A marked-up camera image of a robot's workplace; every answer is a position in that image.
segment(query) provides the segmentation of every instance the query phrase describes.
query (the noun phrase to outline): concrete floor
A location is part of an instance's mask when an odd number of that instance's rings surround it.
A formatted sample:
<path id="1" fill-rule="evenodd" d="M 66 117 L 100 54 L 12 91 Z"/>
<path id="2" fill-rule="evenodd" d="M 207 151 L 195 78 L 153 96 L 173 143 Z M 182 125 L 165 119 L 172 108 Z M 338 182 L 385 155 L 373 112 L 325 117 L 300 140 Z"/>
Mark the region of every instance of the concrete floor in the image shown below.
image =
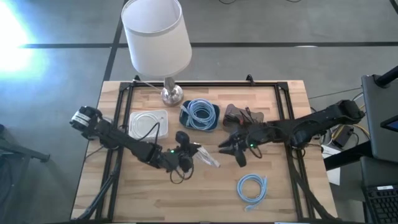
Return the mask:
<path id="1" fill-rule="evenodd" d="M 180 2 L 192 42 L 398 41 L 398 15 L 388 0 Z M 69 219 L 87 141 L 68 122 L 80 106 L 97 105 L 111 52 L 14 47 L 112 43 L 122 6 L 123 0 L 0 0 L 6 30 L 0 36 L 0 123 L 19 144 L 51 154 L 47 164 L 30 163 L 13 223 Z M 250 73 L 256 80 L 304 80 L 311 105 L 320 110 L 360 90 L 317 96 L 360 87 L 360 76 L 382 74 L 397 58 L 398 47 L 195 48 L 177 79 L 242 80 Z M 128 50 L 118 49 L 110 80 L 136 73 Z M 358 203 L 342 192 L 343 186 L 333 187 L 339 216 L 361 221 Z"/>

